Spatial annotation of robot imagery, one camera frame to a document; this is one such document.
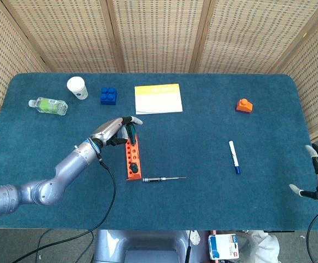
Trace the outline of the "white marker blue cap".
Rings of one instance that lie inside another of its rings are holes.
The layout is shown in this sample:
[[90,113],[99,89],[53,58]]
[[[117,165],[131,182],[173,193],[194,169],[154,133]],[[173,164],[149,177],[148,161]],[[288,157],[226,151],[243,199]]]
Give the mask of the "white marker blue cap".
[[240,169],[239,162],[237,159],[234,142],[232,140],[229,141],[229,147],[230,147],[231,156],[232,156],[232,160],[233,160],[234,167],[235,167],[235,173],[241,174],[241,169]]

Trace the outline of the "orange tool rack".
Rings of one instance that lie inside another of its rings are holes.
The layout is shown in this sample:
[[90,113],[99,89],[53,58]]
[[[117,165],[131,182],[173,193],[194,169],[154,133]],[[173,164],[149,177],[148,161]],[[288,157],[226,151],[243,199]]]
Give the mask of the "orange tool rack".
[[[140,166],[140,154],[139,154],[139,144],[138,136],[136,135],[136,144],[131,145],[130,140],[128,139],[126,143],[126,160],[127,160],[127,181],[141,180],[141,166]],[[139,168],[139,171],[134,174],[130,170],[129,166],[132,162],[136,162]]]

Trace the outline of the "clear bottle green label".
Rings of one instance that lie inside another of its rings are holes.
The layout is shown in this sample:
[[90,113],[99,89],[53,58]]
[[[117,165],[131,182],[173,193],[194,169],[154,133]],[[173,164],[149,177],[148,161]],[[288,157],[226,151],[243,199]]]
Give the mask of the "clear bottle green label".
[[65,101],[38,97],[36,100],[29,100],[28,105],[35,108],[40,113],[50,113],[54,115],[66,115],[68,105]]

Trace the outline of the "black metal screwdriver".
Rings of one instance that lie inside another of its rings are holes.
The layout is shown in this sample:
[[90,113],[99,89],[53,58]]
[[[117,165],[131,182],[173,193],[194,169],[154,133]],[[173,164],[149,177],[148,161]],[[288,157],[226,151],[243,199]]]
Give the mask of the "black metal screwdriver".
[[162,182],[162,181],[168,181],[168,180],[180,180],[180,179],[186,179],[186,177],[159,177],[159,178],[142,178],[142,182]]

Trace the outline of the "orange purple toy block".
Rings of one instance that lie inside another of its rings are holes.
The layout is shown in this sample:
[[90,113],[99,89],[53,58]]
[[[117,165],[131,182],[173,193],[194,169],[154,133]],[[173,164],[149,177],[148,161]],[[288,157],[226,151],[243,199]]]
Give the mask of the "orange purple toy block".
[[246,98],[242,98],[237,102],[236,111],[243,113],[251,113],[253,110],[253,104]]

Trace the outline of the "white perforated plate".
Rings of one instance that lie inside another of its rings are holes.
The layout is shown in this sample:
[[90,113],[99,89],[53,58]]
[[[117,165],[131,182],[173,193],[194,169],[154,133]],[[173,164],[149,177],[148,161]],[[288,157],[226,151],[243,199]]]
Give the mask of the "white perforated plate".
[[190,230],[189,237],[192,245],[199,245],[201,238],[198,230]]

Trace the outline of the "blue toy brick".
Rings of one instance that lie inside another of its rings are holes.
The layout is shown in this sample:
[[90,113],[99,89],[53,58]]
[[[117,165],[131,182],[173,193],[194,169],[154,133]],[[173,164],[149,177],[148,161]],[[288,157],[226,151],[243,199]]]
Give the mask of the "blue toy brick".
[[116,105],[117,90],[115,88],[101,88],[100,103],[102,105]]

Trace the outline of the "white paper cup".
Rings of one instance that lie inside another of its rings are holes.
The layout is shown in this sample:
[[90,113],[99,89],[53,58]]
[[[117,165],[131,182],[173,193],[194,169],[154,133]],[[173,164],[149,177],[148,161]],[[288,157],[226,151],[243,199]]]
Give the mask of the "white paper cup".
[[88,91],[85,81],[82,77],[71,77],[67,83],[68,90],[79,100],[84,100],[88,97]]

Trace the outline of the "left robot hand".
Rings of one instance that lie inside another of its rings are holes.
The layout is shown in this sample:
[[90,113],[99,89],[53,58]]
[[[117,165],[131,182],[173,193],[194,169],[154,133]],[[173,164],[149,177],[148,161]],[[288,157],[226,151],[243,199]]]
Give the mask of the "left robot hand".
[[142,125],[143,121],[134,117],[120,117],[110,120],[96,129],[96,131],[91,134],[90,138],[99,146],[105,147],[111,144],[111,139],[117,138],[117,132],[120,130],[123,135],[123,141],[126,142],[128,133],[126,131],[126,125],[129,123]]

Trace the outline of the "yellow white notepad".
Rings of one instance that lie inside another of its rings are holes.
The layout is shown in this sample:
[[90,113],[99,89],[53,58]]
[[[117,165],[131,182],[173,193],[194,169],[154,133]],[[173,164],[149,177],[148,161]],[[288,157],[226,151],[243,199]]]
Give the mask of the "yellow white notepad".
[[134,92],[137,115],[183,111],[178,83],[135,86]]

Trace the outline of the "blue table cloth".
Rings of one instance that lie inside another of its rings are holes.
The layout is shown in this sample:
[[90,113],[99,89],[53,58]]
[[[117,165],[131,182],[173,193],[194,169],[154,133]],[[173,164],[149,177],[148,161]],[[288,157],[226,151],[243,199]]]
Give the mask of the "blue table cloth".
[[[21,73],[9,83],[0,112],[0,185],[50,179],[55,166],[96,128],[135,114],[134,87],[176,84],[183,111],[142,115],[136,126],[144,177],[127,181],[125,147],[102,151],[51,206],[21,205],[0,216],[6,228],[151,230],[303,230],[318,202],[289,184],[314,190],[305,146],[309,134],[296,84],[288,75],[84,73],[77,99],[69,73]],[[117,90],[116,105],[100,103],[101,88]],[[66,115],[40,113],[29,100],[62,100]],[[251,113],[236,111],[246,98]],[[241,174],[235,173],[229,141]]]

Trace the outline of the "white cloth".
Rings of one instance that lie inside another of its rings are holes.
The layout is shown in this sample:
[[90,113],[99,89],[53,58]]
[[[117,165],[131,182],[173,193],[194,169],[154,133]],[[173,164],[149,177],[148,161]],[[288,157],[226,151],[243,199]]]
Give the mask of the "white cloth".
[[281,263],[279,241],[274,235],[262,230],[238,232],[237,263]]

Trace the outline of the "grey robot torso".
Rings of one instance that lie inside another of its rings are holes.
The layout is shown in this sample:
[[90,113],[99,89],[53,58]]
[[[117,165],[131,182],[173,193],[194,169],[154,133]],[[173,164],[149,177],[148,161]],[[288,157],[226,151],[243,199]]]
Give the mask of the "grey robot torso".
[[189,230],[98,230],[92,263],[210,263],[208,231],[198,231],[199,245]]

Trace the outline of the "teal handle screwdriver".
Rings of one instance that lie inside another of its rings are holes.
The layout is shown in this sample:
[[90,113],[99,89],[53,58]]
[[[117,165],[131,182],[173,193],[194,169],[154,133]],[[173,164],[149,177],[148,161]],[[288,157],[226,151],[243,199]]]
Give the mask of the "teal handle screwdriver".
[[133,123],[128,123],[126,125],[126,131],[128,134],[128,138],[130,140],[130,144],[131,145],[135,145],[136,144],[136,132],[135,132],[135,127]]

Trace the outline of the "blue white box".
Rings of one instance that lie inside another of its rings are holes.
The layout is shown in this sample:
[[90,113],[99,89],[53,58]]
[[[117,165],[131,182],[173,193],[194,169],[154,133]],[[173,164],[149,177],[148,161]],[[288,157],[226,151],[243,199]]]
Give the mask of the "blue white box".
[[239,258],[238,237],[235,233],[209,235],[208,245],[211,260]]

